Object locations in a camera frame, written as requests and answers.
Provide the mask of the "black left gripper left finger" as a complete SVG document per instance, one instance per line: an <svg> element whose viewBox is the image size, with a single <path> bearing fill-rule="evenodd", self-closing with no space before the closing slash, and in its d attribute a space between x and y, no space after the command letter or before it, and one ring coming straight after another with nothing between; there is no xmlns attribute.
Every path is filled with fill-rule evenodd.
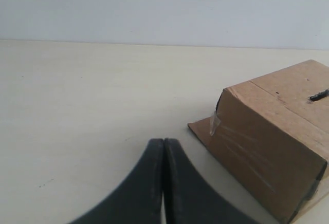
<svg viewBox="0 0 329 224"><path fill-rule="evenodd" d="M72 223L161 223L164 148L163 139L151 139L119 186Z"/></svg>

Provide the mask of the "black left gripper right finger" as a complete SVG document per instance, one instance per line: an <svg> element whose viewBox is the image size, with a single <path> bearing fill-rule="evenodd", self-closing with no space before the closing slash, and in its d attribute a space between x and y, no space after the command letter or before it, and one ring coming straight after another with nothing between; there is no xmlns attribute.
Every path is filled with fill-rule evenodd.
<svg viewBox="0 0 329 224"><path fill-rule="evenodd" d="M206 182L178 140L165 139L163 159L167 223L252 223Z"/></svg>

